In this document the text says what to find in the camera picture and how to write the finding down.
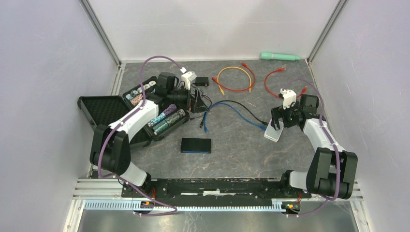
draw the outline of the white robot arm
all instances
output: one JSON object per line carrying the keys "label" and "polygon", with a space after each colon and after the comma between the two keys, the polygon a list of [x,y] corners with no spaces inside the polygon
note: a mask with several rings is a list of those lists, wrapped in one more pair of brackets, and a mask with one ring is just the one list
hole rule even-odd
{"label": "white robot arm", "polygon": [[[103,169],[115,173],[139,187],[144,184],[148,175],[131,162],[130,140],[145,124],[155,118],[159,111],[158,105],[152,101],[146,100],[143,107],[141,107],[141,104],[142,101],[125,116],[109,126],[99,125],[94,131],[90,155],[90,162],[97,165],[101,147],[107,135],[120,124],[121,126],[113,134],[105,149],[101,166]],[[137,109],[140,109],[137,114],[123,122]]]}
{"label": "white robot arm", "polygon": [[348,199],[353,190],[357,167],[356,154],[346,151],[339,145],[329,131],[327,123],[320,122],[320,116],[317,114],[317,96],[304,94],[298,101],[296,93],[292,90],[281,89],[280,92],[283,104],[271,110],[272,120],[265,131],[265,137],[277,142],[283,128],[299,126],[316,151],[307,172],[287,170],[282,175],[283,182],[310,193],[333,196],[336,191],[336,173],[329,170],[336,164],[336,152],[333,147],[335,145],[341,167],[337,197]]}

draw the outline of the table surface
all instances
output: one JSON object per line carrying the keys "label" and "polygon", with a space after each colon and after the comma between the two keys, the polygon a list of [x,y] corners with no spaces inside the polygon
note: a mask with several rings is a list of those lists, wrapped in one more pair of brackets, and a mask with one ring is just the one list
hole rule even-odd
{"label": "table surface", "polygon": [[[275,93],[296,79],[313,82],[305,61],[265,61],[247,60],[247,65],[256,74],[252,92],[225,91],[222,95],[211,77],[227,66],[241,67],[239,60],[234,61],[195,61],[181,62],[189,71],[198,76],[209,76],[210,86],[202,87],[205,95],[213,102],[234,100],[248,107],[258,118],[269,121],[270,109],[281,105],[281,100],[269,94],[264,87],[265,76],[278,68],[285,71],[271,75],[268,87]],[[141,63],[125,66],[120,94],[139,84]],[[144,80],[160,72],[180,74],[176,65],[170,62],[151,62],[144,67]],[[240,70],[226,70],[220,76],[220,83],[231,88],[246,88],[249,78]],[[295,82],[288,86],[299,93],[306,84]],[[307,94],[315,94],[308,87]],[[232,103],[240,113],[253,122],[250,114]],[[244,121],[238,114],[225,105],[211,109],[206,124],[208,132],[199,128],[202,118],[190,120],[161,141],[153,141],[150,146],[131,151],[132,162],[151,174],[152,178],[215,178],[215,177],[279,177],[286,170],[307,171],[314,155],[309,139],[299,127],[287,128],[277,143],[264,138],[264,131]],[[181,153],[181,138],[211,138],[211,154]]]}

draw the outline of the black rectangular device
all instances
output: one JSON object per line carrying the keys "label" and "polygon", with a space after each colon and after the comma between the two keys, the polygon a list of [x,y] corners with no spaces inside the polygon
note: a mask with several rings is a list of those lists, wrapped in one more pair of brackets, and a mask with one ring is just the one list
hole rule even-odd
{"label": "black rectangular device", "polygon": [[209,78],[207,76],[198,76],[195,78],[195,86],[209,86]]}
{"label": "black rectangular device", "polygon": [[211,139],[182,138],[182,153],[211,153]]}

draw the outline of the black case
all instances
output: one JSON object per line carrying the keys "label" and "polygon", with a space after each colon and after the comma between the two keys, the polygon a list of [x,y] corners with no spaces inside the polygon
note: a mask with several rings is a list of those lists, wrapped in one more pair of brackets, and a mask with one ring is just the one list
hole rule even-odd
{"label": "black case", "polygon": [[[150,81],[157,81],[155,76],[152,76],[143,84],[148,84]],[[126,99],[125,96],[134,89],[138,89],[140,85],[128,90],[122,96],[96,96],[96,97],[79,97],[77,101],[78,107],[84,112],[90,126],[94,130],[98,125],[103,124],[108,126],[109,124],[117,121],[126,115],[134,106],[131,101]],[[146,93],[150,93],[154,90],[155,86],[146,89]],[[151,141],[159,141],[163,139],[167,134],[189,121],[190,115],[185,111],[185,116],[175,122],[172,126],[164,130],[162,133],[155,135],[153,130],[145,125],[137,134],[131,139],[130,147],[146,147],[151,144]]]}

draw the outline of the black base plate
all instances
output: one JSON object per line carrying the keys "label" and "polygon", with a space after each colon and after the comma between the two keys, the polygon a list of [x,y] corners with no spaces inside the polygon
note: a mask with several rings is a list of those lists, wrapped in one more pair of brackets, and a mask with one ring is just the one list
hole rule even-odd
{"label": "black base plate", "polygon": [[[300,189],[283,187],[279,178],[154,179],[150,183],[156,200],[174,206],[271,206],[272,198],[296,199],[298,193],[302,198],[312,197]],[[124,187],[122,197],[142,197],[130,186]],[[232,195],[207,193],[216,190]]]}

